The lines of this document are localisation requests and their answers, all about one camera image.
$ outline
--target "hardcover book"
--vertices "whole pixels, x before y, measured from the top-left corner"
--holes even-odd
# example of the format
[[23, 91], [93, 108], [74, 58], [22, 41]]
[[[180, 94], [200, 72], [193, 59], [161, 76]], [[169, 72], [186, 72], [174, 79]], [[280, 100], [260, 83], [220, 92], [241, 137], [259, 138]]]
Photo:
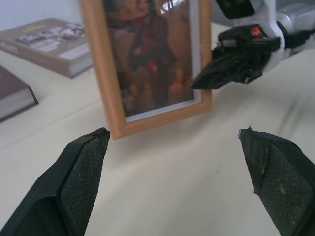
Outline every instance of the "hardcover book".
[[0, 122], [36, 104], [31, 87], [0, 66]]
[[93, 65], [83, 25], [53, 18], [0, 32], [0, 49], [69, 78]]

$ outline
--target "white table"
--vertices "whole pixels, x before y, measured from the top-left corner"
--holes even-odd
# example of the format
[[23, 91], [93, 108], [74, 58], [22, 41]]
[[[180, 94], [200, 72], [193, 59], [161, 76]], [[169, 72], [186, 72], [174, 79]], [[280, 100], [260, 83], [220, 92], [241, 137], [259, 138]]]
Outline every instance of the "white table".
[[[213, 37], [224, 27], [213, 25]], [[240, 128], [291, 139], [315, 161], [314, 52], [214, 92], [214, 109], [110, 141], [87, 236], [278, 236], [253, 186]], [[0, 228], [68, 142], [106, 127], [95, 73], [69, 80], [0, 53], [40, 105], [0, 124]]]

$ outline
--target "white wall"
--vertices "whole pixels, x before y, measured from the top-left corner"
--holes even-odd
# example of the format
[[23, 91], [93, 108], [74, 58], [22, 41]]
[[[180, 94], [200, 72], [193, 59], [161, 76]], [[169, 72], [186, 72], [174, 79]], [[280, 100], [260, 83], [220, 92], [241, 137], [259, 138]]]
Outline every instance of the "white wall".
[[78, 0], [0, 0], [0, 31], [48, 17], [82, 22]]

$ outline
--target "robotic arm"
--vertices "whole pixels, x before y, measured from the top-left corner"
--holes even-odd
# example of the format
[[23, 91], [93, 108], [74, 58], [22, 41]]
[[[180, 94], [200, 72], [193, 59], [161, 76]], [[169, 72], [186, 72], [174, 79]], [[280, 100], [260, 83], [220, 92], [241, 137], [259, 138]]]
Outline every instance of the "robotic arm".
[[248, 84], [305, 49], [315, 49], [315, 3], [276, 10], [276, 0], [216, 0], [235, 27], [219, 34], [213, 60], [191, 84], [218, 89]]

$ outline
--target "wooden picture frame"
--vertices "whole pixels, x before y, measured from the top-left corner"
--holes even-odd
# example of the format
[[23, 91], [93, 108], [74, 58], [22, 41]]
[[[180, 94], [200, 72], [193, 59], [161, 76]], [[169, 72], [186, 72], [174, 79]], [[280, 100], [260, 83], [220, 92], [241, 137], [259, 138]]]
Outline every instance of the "wooden picture frame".
[[[165, 4], [167, 4], [167, 8], [174, 7], [172, 1], [164, 1], [166, 2]], [[189, 19], [193, 17], [199, 23], [199, 27], [195, 26], [194, 28], [196, 28], [199, 33], [197, 38], [199, 38], [200, 43], [196, 44], [191, 40], [193, 42], [191, 43], [191, 47], [195, 44], [197, 50], [199, 50], [198, 55], [200, 56], [200, 65], [197, 69], [197, 73], [199, 73], [201, 68], [211, 60], [211, 1], [182, 0], [179, 2], [185, 1], [189, 2], [190, 14], [192, 14], [192, 10], [190, 9], [192, 6], [199, 11], [193, 13], [193, 16], [189, 16]], [[107, 26], [108, 22], [104, 0], [80, 0], [80, 5], [90, 42], [91, 53], [94, 59], [94, 67], [97, 74], [101, 97], [106, 109], [109, 129], [111, 130], [114, 139], [157, 128], [170, 122], [179, 121], [211, 110], [211, 91], [199, 91], [200, 101], [194, 105], [163, 112], [158, 115], [135, 121], [128, 121], [126, 118], [126, 110], [124, 109], [121, 87], [118, 81], [110, 32]]]

